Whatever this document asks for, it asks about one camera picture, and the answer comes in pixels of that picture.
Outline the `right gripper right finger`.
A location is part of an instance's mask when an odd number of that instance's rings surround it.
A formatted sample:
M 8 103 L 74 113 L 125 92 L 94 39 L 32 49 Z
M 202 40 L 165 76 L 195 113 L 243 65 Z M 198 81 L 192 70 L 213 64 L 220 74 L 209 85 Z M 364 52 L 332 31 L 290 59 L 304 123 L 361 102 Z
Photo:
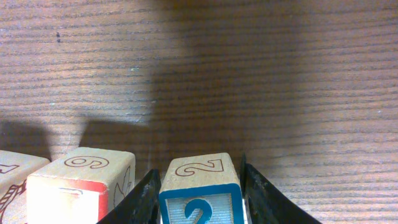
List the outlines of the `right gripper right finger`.
M 240 184 L 249 223 L 321 224 L 289 200 L 242 155 Z

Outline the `red A block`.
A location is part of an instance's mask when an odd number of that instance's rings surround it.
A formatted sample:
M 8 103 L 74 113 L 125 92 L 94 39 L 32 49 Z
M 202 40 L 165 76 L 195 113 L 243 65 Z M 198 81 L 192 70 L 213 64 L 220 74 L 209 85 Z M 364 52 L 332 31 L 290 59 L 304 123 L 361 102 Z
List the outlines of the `red A block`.
M 27 223 L 27 177 L 49 163 L 44 157 L 1 150 L 1 224 Z

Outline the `red I block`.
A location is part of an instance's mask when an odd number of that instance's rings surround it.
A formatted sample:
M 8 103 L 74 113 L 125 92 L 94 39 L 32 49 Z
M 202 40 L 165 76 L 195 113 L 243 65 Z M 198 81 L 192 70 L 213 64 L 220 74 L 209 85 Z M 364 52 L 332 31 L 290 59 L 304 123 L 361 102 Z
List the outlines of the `red I block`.
M 27 178 L 28 224 L 98 223 L 134 188 L 128 151 L 78 147 Z

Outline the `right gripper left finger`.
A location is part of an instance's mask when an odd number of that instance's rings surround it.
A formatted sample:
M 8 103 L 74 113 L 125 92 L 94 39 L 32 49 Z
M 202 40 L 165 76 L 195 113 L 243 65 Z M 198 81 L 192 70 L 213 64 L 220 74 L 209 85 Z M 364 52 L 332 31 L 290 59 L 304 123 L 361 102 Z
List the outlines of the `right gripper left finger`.
M 159 191 L 158 169 L 151 169 L 131 192 L 98 224 L 157 224 Z

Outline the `blue 2 block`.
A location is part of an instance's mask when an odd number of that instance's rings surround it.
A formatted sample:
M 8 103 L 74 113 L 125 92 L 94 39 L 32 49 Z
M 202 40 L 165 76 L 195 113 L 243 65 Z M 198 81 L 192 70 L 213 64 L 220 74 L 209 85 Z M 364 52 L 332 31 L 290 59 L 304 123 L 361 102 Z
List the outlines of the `blue 2 block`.
M 226 152 L 172 160 L 159 203 L 163 223 L 244 223 L 241 186 Z

